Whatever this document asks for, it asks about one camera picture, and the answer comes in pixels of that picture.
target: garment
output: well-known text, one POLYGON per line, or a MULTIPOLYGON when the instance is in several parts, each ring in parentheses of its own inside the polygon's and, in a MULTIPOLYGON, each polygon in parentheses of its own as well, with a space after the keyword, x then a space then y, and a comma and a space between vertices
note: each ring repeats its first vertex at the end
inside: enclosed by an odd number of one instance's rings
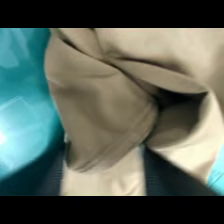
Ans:
MULTIPOLYGON (((223 37, 221 28, 52 29, 45 68, 70 140, 69 176, 90 186, 88 175, 102 180, 132 154, 140 161, 144 142, 206 182, 224 136, 223 37)), ((122 182, 126 172, 110 177, 122 182)), ((141 175, 135 180, 142 186, 141 175)), ((143 195, 139 189, 122 194, 143 195)))

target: clothing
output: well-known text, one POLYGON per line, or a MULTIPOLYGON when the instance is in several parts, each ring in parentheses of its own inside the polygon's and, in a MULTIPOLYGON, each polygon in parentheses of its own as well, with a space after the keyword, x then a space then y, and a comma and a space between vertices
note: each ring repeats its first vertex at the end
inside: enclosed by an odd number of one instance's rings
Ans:
POLYGON ((207 181, 224 136, 223 37, 221 28, 52 29, 45 67, 77 184, 80 175, 101 179, 119 162, 128 166, 143 141, 207 181))

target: shiny blue object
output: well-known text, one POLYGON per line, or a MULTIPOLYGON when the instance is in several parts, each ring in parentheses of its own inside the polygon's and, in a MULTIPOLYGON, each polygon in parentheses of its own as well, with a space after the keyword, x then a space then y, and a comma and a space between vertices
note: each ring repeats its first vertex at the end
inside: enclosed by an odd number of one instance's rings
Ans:
POLYGON ((46 28, 0 28, 0 181, 63 141, 44 74, 49 35, 46 28))

